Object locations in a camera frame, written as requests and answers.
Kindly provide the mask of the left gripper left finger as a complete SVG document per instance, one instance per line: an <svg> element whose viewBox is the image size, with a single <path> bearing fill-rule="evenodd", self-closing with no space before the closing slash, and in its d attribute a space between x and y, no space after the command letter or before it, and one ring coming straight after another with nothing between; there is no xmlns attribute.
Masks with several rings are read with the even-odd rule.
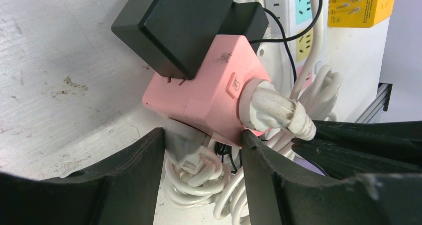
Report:
<svg viewBox="0 0 422 225"><path fill-rule="evenodd" d="M0 175L3 225L151 225L164 160L164 129L67 177Z"/></svg>

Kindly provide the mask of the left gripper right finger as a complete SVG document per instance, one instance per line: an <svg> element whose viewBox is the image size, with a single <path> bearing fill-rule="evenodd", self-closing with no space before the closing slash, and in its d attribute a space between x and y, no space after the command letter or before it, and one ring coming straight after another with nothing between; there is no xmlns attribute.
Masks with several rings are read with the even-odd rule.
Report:
<svg viewBox="0 0 422 225"><path fill-rule="evenodd" d="M242 134L253 225L419 225L422 123L316 121L311 141L292 149L317 174Z"/></svg>

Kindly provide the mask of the pink cube socket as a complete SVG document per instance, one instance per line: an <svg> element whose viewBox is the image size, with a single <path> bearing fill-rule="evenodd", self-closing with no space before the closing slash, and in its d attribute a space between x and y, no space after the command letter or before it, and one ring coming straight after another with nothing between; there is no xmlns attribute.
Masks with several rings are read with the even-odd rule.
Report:
<svg viewBox="0 0 422 225"><path fill-rule="evenodd" d="M218 142L241 147L245 126L239 118L238 102L242 89L253 79L270 78L247 38L217 35L194 79L167 78L155 73L142 103Z"/></svg>

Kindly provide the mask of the white multi-socket power strip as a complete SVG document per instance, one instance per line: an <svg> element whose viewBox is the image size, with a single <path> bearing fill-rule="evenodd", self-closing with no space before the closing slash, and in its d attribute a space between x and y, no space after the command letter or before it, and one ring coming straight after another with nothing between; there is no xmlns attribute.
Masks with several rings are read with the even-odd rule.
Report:
<svg viewBox="0 0 422 225"><path fill-rule="evenodd" d="M302 31L296 35L282 38L265 38L250 41L251 44L255 43L287 43L297 39L305 37L306 34L310 31L313 32L313 37L311 41L310 54L306 58L304 65L299 74L295 68L292 69L294 74L295 83L290 94L290 98L296 100L299 97L300 91L303 87L303 84L306 82L308 74L311 72L313 67L318 61L318 56L321 48L323 47L323 34L324 34L324 21L321 16L323 9L323 0L310 0L310 8L312 10L313 19L311 23Z"/></svg>

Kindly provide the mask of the yellow cube plug adapter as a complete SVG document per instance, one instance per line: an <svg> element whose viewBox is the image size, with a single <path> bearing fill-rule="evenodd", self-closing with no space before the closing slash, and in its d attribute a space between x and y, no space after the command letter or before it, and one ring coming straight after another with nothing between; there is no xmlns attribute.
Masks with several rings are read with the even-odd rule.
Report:
<svg viewBox="0 0 422 225"><path fill-rule="evenodd" d="M329 27L370 28L389 18L395 0L330 0Z"/></svg>

